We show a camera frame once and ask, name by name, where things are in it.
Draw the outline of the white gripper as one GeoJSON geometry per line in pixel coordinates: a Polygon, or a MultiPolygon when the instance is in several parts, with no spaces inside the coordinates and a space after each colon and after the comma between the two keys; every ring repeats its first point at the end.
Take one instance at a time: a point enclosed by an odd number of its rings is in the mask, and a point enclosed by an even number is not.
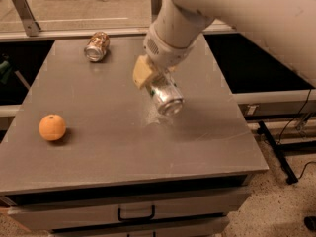
{"type": "Polygon", "coordinates": [[[139,55],[132,72],[135,86],[142,89],[159,75],[160,69],[177,66],[184,61],[194,48],[194,43],[186,48],[172,47],[163,42],[151,25],[144,39],[143,48],[147,55],[139,55]]]}

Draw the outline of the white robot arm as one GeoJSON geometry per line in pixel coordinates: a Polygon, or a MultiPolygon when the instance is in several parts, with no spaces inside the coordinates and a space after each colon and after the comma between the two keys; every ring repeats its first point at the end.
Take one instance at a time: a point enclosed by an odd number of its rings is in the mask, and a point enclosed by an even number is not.
{"type": "Polygon", "coordinates": [[[133,69],[136,87],[182,62],[215,20],[316,86],[316,0],[162,0],[133,69]]]}

